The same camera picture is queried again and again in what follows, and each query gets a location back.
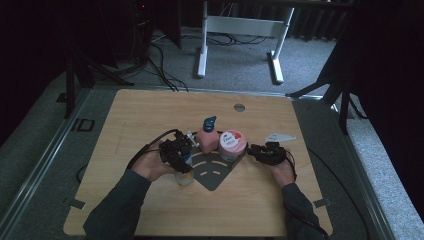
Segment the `dark sleeve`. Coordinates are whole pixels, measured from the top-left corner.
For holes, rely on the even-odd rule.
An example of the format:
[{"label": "dark sleeve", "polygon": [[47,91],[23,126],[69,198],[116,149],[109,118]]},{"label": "dark sleeve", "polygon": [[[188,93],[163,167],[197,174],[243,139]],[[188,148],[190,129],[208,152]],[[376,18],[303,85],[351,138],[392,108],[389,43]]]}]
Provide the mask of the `dark sleeve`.
[{"label": "dark sleeve", "polygon": [[84,223],[87,239],[134,239],[140,207],[151,182],[126,170]]},{"label": "dark sleeve", "polygon": [[282,193],[286,207],[287,239],[325,239],[317,229],[307,225],[290,213],[294,212],[296,215],[303,216],[307,221],[319,226],[319,220],[313,212],[311,202],[300,191],[299,187],[295,183],[286,185],[283,187]]}]

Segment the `bottle cap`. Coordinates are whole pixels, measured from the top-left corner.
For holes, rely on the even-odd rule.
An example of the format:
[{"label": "bottle cap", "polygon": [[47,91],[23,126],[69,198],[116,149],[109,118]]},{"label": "bottle cap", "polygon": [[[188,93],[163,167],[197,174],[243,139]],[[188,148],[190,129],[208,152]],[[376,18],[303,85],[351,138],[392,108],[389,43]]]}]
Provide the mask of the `bottle cap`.
[{"label": "bottle cap", "polygon": [[206,118],[203,122],[203,131],[205,132],[212,132],[215,128],[215,120],[216,116]]}]

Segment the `human hand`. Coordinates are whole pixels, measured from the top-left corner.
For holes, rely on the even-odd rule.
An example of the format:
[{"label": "human hand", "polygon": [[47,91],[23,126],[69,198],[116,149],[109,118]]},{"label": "human hand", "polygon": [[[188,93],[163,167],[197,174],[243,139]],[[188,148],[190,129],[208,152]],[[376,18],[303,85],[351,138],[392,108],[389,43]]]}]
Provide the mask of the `human hand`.
[{"label": "human hand", "polygon": [[131,167],[131,170],[150,182],[157,180],[164,174],[176,172],[173,167],[161,161],[159,153],[160,143],[161,141],[158,141],[153,144]]},{"label": "human hand", "polygon": [[291,154],[287,154],[287,158],[288,159],[275,166],[265,164],[265,166],[271,171],[272,177],[280,188],[295,182],[294,171],[288,162],[293,162],[293,157]]}]

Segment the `white stand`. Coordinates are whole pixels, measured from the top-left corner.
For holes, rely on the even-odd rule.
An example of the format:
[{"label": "white stand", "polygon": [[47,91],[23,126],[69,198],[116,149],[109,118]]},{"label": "white stand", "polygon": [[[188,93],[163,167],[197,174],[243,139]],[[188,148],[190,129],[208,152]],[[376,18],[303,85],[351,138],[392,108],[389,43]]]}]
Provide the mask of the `white stand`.
[{"label": "white stand", "polygon": [[233,18],[208,16],[208,2],[203,2],[203,26],[202,26],[202,47],[200,51],[198,76],[204,77],[206,73],[206,59],[208,56],[208,46],[206,45],[207,33],[228,33],[239,35],[251,35],[261,37],[278,38],[275,51],[271,51],[271,61],[275,74],[275,79],[278,83],[283,83],[283,74],[281,72],[280,56],[281,48],[283,47],[284,39],[287,35],[287,30],[290,26],[290,20],[293,16],[294,8],[290,9],[290,13],[284,21],[268,21],[258,19]]}]

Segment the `wooden table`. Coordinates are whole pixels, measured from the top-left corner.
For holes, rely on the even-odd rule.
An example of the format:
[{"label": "wooden table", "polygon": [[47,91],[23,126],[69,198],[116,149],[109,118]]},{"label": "wooden table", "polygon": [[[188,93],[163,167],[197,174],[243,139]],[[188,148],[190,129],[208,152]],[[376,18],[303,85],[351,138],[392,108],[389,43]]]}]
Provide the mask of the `wooden table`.
[{"label": "wooden table", "polygon": [[[234,109],[243,104],[245,111]],[[273,132],[295,135],[283,142],[296,160],[297,184],[310,201],[322,199],[292,103],[284,97],[206,92],[118,91],[64,225],[69,235],[85,235],[88,214],[122,176],[128,161],[146,143],[170,129],[197,131],[217,116],[219,131],[236,129],[250,144],[263,145]],[[172,174],[153,182],[141,208],[136,235],[284,236],[281,191],[269,171],[246,155],[215,191],[194,181],[179,186]],[[314,209],[332,233],[325,207]]]}]

